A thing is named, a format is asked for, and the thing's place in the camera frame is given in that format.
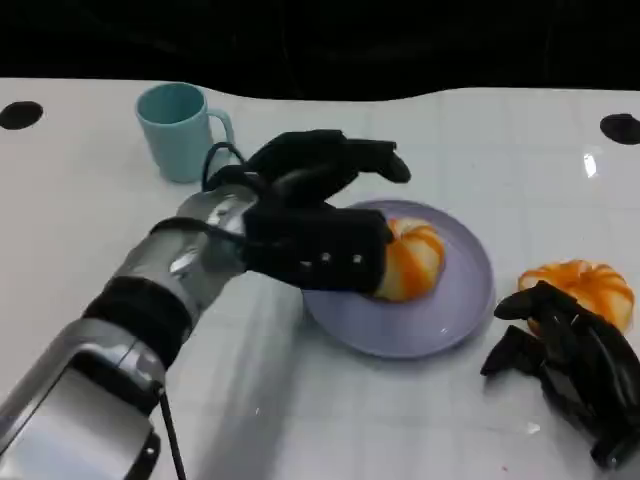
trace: glove finger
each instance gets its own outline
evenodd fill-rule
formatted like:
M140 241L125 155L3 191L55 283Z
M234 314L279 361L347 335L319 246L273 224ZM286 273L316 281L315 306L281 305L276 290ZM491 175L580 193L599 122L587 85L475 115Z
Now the glove finger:
M272 188L286 205L311 206L332 197L357 177L355 169L321 165L291 172L274 182Z
M247 165L271 183L295 170L337 161L345 141L339 130L286 132L258 150Z
M411 171L395 153L394 142L376 140L347 140L345 155L361 172L377 173L394 183L407 183Z

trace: table surface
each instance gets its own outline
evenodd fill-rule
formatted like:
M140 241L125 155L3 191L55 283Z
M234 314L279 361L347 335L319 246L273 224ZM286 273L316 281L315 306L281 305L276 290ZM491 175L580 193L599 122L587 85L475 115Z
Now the table surface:
M164 181L146 149L133 105L152 84L0 80L0 105L45 110L31 128L0 130L0 398L196 189ZM410 184L362 175L333 203L395 197L451 213L484 243L498 297L526 268L576 257L611 263L640 292L640 147L599 130L607 114L640 115L640 93L463 89L378 103L206 94L231 114L247 155L289 130L397 141ZM599 473L590 441L549 410L536 381L514 373L484 385L479 368L506 327L494 320L436 357L384 361L323 333L299 290L239 277L168 375L188 476L637 478L634 464ZM640 329L628 339L639 351ZM164 445L154 479L175 478Z

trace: mug handle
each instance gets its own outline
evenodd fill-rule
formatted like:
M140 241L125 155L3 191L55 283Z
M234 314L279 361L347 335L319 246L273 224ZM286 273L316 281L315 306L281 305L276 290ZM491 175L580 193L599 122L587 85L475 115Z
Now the mug handle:
M209 115L210 117L216 117L218 120L220 120L220 122L222 122L224 133L227 137L225 141L235 145L236 136L233 133L233 126L231 125L231 117L229 116L229 114L220 108L210 108L209 110L207 110L207 115ZM225 162L227 162L231 158L231 152L229 150L220 152L219 155Z

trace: light blue mug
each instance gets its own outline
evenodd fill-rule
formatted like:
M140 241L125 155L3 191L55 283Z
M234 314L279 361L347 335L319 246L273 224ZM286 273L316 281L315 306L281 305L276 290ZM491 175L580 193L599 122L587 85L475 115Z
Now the light blue mug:
M222 122L225 141L235 143L229 114L209 108L200 89L188 83L165 83L147 90L136 102L136 115L161 174L173 182L200 179L213 145L210 116ZM229 161L230 154L221 151L216 157L212 173Z

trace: robotic arm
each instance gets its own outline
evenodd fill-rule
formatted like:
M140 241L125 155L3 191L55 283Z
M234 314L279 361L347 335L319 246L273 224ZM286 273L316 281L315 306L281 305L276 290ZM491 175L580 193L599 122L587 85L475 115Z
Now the robotic arm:
M232 145L216 145L208 155ZM404 183L392 142L285 133L227 166L127 256L0 406L0 479L145 479L165 372L225 284L246 270L301 288L374 291L390 232L324 203L360 172Z

